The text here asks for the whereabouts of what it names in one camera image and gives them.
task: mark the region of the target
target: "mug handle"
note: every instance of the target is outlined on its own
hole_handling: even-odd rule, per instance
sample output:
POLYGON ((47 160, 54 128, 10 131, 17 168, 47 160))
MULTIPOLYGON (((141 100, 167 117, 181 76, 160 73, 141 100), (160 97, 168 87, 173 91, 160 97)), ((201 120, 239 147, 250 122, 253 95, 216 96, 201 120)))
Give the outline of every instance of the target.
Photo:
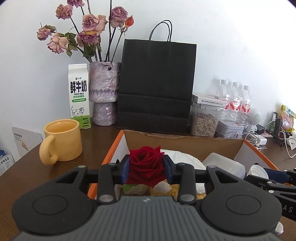
POLYGON ((48 136, 41 143, 39 148, 39 156, 44 165, 50 166, 57 162, 58 156, 54 154, 52 157, 49 155, 49 146, 54 141, 54 136, 48 136))

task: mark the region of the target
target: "green label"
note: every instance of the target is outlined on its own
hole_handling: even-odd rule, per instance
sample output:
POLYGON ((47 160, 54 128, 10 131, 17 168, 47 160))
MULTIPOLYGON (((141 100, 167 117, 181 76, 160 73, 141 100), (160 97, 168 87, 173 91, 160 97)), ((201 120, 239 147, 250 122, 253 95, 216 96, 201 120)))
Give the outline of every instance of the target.
POLYGON ((72 102, 83 102, 83 101, 86 101, 86 98, 72 100, 72 102))
POLYGON ((90 115, 79 116, 79 117, 75 117, 75 118, 71 118, 71 119, 77 120, 79 122, 80 129, 91 127, 91 116, 90 115))

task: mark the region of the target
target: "red rose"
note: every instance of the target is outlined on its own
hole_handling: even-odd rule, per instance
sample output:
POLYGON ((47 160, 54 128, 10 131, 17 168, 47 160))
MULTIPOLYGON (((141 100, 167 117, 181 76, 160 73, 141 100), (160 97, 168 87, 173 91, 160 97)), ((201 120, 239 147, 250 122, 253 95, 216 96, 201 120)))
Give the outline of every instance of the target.
POLYGON ((144 146, 130 150, 130 171, 126 184, 145 184, 154 187, 165 180, 163 155, 160 146, 155 149, 144 146))

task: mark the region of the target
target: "orange rose bud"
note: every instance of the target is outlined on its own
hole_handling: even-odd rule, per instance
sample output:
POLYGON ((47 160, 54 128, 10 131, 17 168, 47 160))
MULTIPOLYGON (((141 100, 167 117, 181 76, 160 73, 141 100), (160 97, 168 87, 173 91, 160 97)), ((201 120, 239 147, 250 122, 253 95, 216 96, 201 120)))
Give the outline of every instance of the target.
POLYGON ((133 16, 130 16, 127 21, 125 27, 128 28, 133 25, 133 16))

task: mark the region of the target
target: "flower bouquet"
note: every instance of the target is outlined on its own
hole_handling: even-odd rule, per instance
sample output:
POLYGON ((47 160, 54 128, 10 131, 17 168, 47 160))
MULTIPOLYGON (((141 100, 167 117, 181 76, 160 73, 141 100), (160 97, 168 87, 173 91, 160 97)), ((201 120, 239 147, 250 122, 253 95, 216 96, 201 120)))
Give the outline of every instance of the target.
POLYGON ((93 57, 96 61, 102 62, 102 49, 101 49, 101 33, 105 30, 105 26, 109 23, 109 45, 104 62, 112 64, 118 44, 122 35, 130 26, 133 25, 133 16, 128 17, 127 11, 123 7, 115 7, 112 9, 112 0, 110 1, 110 15, 107 21, 105 15, 95 16, 91 13, 89 0, 87 1, 89 14, 84 14, 83 7, 85 3, 83 0, 67 0, 68 5, 60 4, 56 9, 56 17, 58 19, 71 19, 73 27, 76 33, 70 32, 60 33, 55 26, 45 25, 42 26, 37 32, 39 40, 44 41, 49 36, 52 36, 47 47, 54 53, 60 54, 66 50, 69 57, 72 55, 72 51, 80 51, 90 63, 93 62, 93 57), (79 31, 76 24, 72 19, 73 6, 80 7, 82 11, 82 31, 79 31), (120 30, 120 37, 118 39, 113 57, 110 61, 110 47, 113 41, 113 37, 116 29, 120 30))

